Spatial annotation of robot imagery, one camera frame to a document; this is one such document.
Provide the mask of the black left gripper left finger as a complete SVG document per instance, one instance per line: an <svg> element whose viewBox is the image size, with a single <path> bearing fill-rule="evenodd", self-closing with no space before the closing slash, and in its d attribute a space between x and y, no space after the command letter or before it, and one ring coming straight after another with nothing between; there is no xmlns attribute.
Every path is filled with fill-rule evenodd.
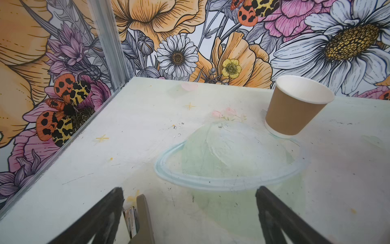
<svg viewBox="0 0 390 244"><path fill-rule="evenodd" d="M112 244L122 216L120 187L112 189L81 218L50 241L51 244Z"/></svg>

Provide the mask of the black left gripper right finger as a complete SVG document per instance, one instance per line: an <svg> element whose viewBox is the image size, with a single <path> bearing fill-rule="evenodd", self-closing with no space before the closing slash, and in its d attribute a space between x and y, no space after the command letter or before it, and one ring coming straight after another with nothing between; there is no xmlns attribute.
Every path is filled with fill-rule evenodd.
<svg viewBox="0 0 390 244"><path fill-rule="evenodd" d="M331 244L265 186L256 192L259 221L267 244Z"/></svg>

